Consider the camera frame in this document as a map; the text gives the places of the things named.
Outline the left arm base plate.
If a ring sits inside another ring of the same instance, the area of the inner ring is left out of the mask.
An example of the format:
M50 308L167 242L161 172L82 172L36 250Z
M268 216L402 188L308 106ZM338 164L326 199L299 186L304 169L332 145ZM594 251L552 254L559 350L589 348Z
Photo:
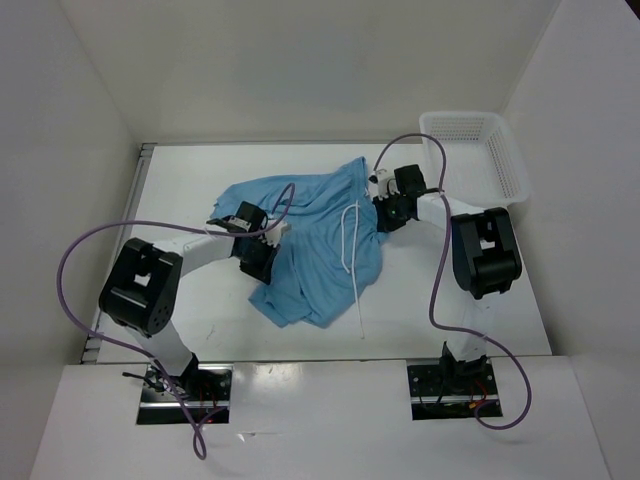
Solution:
M188 393L176 383L189 413L196 423L227 424L233 377L231 364L201 364L204 385ZM143 426L187 424L179 402L160 373L148 366L143 376L131 374L143 382L136 424Z

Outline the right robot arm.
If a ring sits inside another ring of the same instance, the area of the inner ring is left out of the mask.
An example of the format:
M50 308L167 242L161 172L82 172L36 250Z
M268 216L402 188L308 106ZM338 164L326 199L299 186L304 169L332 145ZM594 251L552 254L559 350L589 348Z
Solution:
M522 273L509 213L504 208L482 210L448 198L441 189L429 188L416 164L392 172L376 170L369 181L377 189L373 204L380 232L394 232L411 220L445 232L428 318L432 326L447 334L439 359L440 385L450 393L460 393L485 373L486 343L499 296L509 291ZM462 316L451 325L435 318L447 269L466 293Z

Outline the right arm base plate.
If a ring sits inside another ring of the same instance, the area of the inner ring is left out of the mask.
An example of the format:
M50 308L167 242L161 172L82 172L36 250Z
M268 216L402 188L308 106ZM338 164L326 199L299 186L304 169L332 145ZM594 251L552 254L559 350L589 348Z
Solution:
M414 421L473 419L477 407L481 418L503 416L491 364L471 380L445 381L433 359L409 362L406 370Z

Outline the light blue shorts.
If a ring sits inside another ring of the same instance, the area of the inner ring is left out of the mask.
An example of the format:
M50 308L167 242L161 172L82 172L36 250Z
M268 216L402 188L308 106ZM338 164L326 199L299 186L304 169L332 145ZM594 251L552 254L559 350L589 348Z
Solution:
M326 328L378 279L387 236L377 229L365 158L332 173L234 184L218 197L212 215L231 215L243 201L272 217L284 214L291 227L276 255L270 284L259 285L249 297L275 325L304 321Z

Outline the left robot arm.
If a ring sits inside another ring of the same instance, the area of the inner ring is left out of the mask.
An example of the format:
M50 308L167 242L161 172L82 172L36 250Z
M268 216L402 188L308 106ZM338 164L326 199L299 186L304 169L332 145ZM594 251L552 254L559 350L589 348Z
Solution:
M167 372L164 387L185 400L207 395L213 376L199 367L172 322L180 280L213 262L236 258L240 271L271 283L285 221L242 202L233 215L207 221L202 233L150 243L140 238L122 247L99 297L100 310L124 327Z

